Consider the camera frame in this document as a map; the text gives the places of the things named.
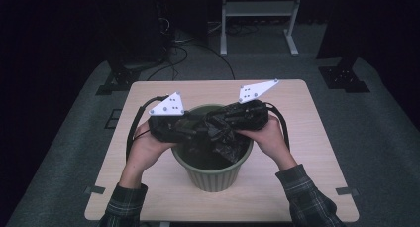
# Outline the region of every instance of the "white metal rack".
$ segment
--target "white metal rack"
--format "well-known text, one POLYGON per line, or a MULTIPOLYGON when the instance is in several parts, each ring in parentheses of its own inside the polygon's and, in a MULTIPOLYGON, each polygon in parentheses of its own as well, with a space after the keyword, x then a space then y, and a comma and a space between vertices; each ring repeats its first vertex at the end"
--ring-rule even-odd
POLYGON ((289 16, 290 22, 287 29, 284 29, 284 36, 290 48, 292 56, 299 56, 296 44, 291 36, 297 12, 299 10, 300 0, 294 1, 267 1, 267 2, 227 2, 223 0, 222 4, 222 35, 220 37, 220 55, 226 56, 226 18, 241 16, 289 16))

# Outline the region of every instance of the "person's left hand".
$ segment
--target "person's left hand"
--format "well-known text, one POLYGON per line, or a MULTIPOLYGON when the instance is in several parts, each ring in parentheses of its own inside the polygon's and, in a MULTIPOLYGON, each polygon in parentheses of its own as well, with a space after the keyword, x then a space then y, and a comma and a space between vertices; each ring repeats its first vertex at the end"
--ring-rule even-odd
POLYGON ((164 151, 176 145, 157 140, 149 130, 148 122, 143 123, 136 130, 129 157, 120 178, 119 185, 126 188, 139 188, 142 183, 143 172, 151 167, 164 151))

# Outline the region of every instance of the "hand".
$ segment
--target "hand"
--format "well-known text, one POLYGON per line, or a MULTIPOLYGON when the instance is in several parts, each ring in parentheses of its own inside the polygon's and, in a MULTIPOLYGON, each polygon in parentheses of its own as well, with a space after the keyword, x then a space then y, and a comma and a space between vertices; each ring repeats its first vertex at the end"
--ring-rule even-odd
POLYGON ((268 115, 268 122, 258 131, 238 130, 237 132, 255 140, 260 149, 277 163, 280 170, 287 170, 297 165, 284 142, 279 121, 274 116, 268 115))
POLYGON ((146 133, 133 142, 119 182, 122 187, 139 188, 143 172, 151 167, 164 151, 175 145, 175 143, 163 143, 157 140, 150 132, 147 132, 148 130, 148 122, 143 123, 136 130, 135 137, 146 133))

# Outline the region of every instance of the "flannel shirt sleeve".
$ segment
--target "flannel shirt sleeve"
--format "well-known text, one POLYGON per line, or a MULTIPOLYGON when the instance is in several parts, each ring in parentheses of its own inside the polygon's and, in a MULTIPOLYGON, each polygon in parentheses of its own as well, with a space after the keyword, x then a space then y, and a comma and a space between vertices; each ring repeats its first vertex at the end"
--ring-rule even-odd
POLYGON ((117 184, 98 227, 138 227, 148 187, 128 189, 117 184))
POLYGON ((295 226, 345 226, 336 215, 336 204, 318 190, 303 165, 275 175, 283 185, 295 226))

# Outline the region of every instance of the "green plant pot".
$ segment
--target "green plant pot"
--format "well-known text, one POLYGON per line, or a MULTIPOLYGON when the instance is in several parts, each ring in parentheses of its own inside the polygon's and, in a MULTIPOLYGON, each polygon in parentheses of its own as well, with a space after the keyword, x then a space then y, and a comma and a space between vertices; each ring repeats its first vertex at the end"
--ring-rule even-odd
MULTIPOLYGON (((206 114, 217 110, 222 105, 208 104, 196 107, 190 112, 193 115, 206 114)), ((191 128, 198 121, 188 121, 183 127, 191 128)), ((185 167, 191 181, 200 189, 209 192, 222 191, 229 188, 236 180, 241 164, 248 158, 253 148, 253 141, 247 139, 246 147, 239 159, 234 164, 218 154, 204 154, 202 156, 191 156, 189 147, 182 145, 172 148, 173 155, 177 161, 185 167)))

